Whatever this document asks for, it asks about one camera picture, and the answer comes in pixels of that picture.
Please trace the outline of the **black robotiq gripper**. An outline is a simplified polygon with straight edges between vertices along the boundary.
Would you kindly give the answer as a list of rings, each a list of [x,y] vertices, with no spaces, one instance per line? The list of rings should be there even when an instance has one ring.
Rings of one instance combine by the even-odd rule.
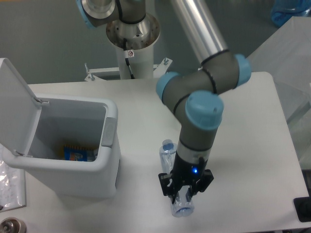
[[[207,162],[204,158],[199,158],[198,164],[192,164],[183,160],[176,153],[172,171],[158,174],[163,195],[169,197],[171,203],[174,204],[177,194],[183,186],[191,186],[192,196],[198,192],[205,192],[214,180],[211,170],[205,170],[206,165]]]

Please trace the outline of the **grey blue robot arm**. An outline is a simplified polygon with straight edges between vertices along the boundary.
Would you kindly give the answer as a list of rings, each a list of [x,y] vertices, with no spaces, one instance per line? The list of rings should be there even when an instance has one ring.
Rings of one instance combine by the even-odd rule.
[[[153,73],[147,59],[136,62],[138,51],[158,38],[157,21],[146,12],[143,0],[79,0],[85,24],[106,26],[110,42],[121,49],[120,76],[138,79],[142,71]],[[228,49],[206,3],[202,0],[173,0],[172,6],[201,64],[187,76],[169,72],[160,77],[156,93],[181,124],[172,171],[159,174],[164,196],[175,202],[182,187],[187,200],[204,192],[213,181],[206,169],[224,104],[220,95],[249,81],[251,67],[241,54]]]

